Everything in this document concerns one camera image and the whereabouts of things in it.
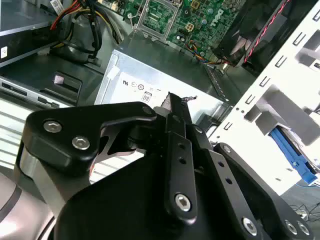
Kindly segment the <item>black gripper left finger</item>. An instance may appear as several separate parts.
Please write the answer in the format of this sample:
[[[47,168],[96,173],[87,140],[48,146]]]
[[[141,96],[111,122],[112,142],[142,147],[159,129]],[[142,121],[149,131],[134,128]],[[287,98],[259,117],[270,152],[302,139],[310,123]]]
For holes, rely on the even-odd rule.
[[[158,158],[165,166],[160,206],[180,222],[194,222],[190,125],[186,102],[173,93],[157,109],[136,101],[35,111],[26,119],[16,164],[58,216],[89,186],[90,169],[99,160],[145,150],[147,162]]]

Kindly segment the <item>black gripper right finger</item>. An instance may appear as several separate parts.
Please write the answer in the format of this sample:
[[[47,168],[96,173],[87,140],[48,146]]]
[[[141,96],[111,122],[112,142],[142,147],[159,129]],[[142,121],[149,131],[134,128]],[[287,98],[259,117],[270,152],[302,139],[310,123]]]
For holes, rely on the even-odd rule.
[[[206,177],[204,192],[218,197],[235,240],[313,240],[307,223],[227,144],[212,146],[191,122],[188,102],[181,100],[187,136],[197,167]]]

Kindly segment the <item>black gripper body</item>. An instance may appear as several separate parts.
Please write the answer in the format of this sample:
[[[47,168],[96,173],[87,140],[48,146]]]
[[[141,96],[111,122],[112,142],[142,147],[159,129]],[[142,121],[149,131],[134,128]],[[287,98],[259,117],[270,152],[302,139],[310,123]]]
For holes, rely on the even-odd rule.
[[[186,225],[165,208],[165,162],[153,154],[81,190],[63,207],[56,240],[245,240],[242,214],[234,213],[218,176],[223,157],[202,149],[195,159],[197,218]]]

